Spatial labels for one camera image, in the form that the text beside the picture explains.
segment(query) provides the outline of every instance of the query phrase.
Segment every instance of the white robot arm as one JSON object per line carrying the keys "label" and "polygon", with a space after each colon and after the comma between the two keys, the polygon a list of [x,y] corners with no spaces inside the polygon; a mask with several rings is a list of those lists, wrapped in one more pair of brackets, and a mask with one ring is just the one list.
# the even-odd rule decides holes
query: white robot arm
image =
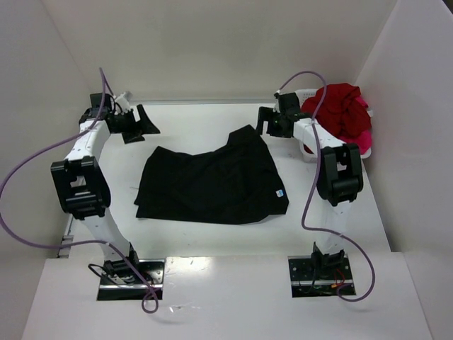
{"label": "white robot arm", "polygon": [[[321,145],[321,173],[317,183],[323,198],[323,227],[341,234],[347,232],[346,223],[352,202],[363,188],[362,162],[356,144],[345,144],[313,122],[310,115],[302,113],[295,93],[278,96],[274,108],[260,108],[257,131],[263,133],[263,123],[268,122],[267,133],[275,137],[296,138],[301,152],[308,147],[316,154],[313,124],[316,124]],[[344,249],[343,239],[330,233],[316,233],[316,245],[323,254],[337,254]]]}
{"label": "white robot arm", "polygon": [[[91,105],[81,116],[80,132],[89,129],[99,111],[101,93],[92,94]],[[112,133],[122,133],[125,143],[144,140],[143,134],[160,133],[138,105],[140,120],[135,121],[127,94],[117,98],[106,95],[101,118],[81,136],[63,161],[52,163],[51,173],[62,209],[88,227],[95,239],[116,246],[134,265],[139,259],[123,237],[110,213],[110,190],[98,165],[105,142]],[[124,274],[128,267],[107,245],[101,245],[105,266],[112,274]]]}

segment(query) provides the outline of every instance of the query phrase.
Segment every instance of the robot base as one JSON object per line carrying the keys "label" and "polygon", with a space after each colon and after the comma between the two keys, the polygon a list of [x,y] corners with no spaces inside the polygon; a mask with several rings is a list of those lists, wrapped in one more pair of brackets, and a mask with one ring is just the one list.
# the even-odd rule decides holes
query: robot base
{"label": "robot base", "polygon": [[[139,260],[137,269],[156,289],[158,299],[162,300],[165,260]],[[141,300],[147,291],[148,288],[135,276],[102,278],[97,301]]]}
{"label": "robot base", "polygon": [[313,262],[310,256],[291,256],[288,258],[291,291],[294,298],[337,295],[337,285],[345,285],[341,295],[355,295],[354,281],[349,259],[345,257],[341,266],[323,269],[316,274],[313,287]]}

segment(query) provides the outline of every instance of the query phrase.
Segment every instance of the red cloth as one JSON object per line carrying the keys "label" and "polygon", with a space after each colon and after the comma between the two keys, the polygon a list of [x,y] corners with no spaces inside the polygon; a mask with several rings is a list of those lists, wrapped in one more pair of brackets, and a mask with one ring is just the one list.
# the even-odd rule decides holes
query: red cloth
{"label": "red cloth", "polygon": [[344,141],[345,143],[355,143],[359,146],[360,154],[364,154],[373,144],[373,139],[371,137],[371,132],[369,130],[362,132],[359,137],[348,138],[345,136],[340,136],[339,140]]}
{"label": "red cloth", "polygon": [[[302,112],[312,114],[321,100],[322,93],[321,88],[315,97],[305,100]],[[328,85],[326,98],[319,108],[316,120],[337,138],[359,137],[362,132],[371,129],[367,110],[355,100],[360,94],[360,88],[346,83]]]}

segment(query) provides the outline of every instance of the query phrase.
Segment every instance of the white backdrop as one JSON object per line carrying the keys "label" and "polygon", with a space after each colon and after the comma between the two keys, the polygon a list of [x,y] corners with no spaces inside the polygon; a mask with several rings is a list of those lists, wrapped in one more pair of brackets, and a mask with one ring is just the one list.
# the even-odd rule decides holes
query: white backdrop
{"label": "white backdrop", "polygon": [[[22,159],[78,131],[88,87],[46,13],[35,0],[0,0],[0,179]],[[61,242],[67,215],[58,203],[50,164],[67,147],[19,170],[1,214],[20,236]],[[21,338],[42,267],[55,252],[19,244],[0,228],[0,339]]]}
{"label": "white backdrop", "polygon": [[[272,98],[301,69],[354,82],[394,0],[42,0],[90,90]],[[316,87],[314,77],[294,86]]]}
{"label": "white backdrop", "polygon": [[369,180],[434,339],[453,334],[452,61],[442,0],[400,0],[357,80],[375,113]]}

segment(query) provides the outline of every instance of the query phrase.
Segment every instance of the white table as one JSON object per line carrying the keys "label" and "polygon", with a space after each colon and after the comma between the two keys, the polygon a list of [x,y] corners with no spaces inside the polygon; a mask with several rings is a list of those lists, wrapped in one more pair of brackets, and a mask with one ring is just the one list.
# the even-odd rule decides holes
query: white table
{"label": "white table", "polygon": [[[291,297],[287,257],[309,255],[314,240],[300,217],[315,165],[302,162],[295,140],[264,136],[290,200],[284,216],[239,226],[135,218],[142,169],[156,146],[191,154],[214,150],[229,132],[255,126],[259,106],[146,106],[161,135],[130,145],[112,136],[100,161],[112,214],[140,258],[167,258],[161,308],[147,315],[139,301],[96,302],[98,279],[86,264],[101,264],[102,252],[76,247],[69,259],[46,261],[23,339],[430,339],[404,257],[390,252],[365,172],[348,234],[374,262],[374,292],[355,304]],[[313,226],[320,207],[316,198],[309,214]],[[74,230],[74,241],[91,238],[78,222]],[[348,252],[362,294],[369,269],[355,249]]]}
{"label": "white table", "polygon": [[[140,301],[96,302],[98,279],[86,261],[51,259],[23,340],[431,339],[402,254],[371,257],[376,288],[353,304],[291,298],[286,256],[168,258],[164,299],[153,315]],[[363,293],[369,269],[359,255],[350,260]]]}
{"label": "white table", "polygon": [[[148,105],[145,109],[160,135],[145,142],[124,145],[112,135],[104,146],[100,166],[112,193],[111,211],[120,231],[143,259],[167,256],[307,255],[314,235],[301,227],[302,210],[314,178],[315,164],[302,161],[298,141],[264,135],[289,197],[286,215],[251,225],[215,225],[168,220],[138,220],[134,199],[144,164],[157,146],[199,154],[227,143],[228,134],[250,124],[256,126],[258,108],[270,104]],[[390,251],[367,175],[364,189],[354,202],[348,234],[369,250]],[[321,199],[317,196],[309,223],[319,226]],[[74,241],[92,238],[79,222]],[[100,255],[99,247],[79,247],[70,257]]]}

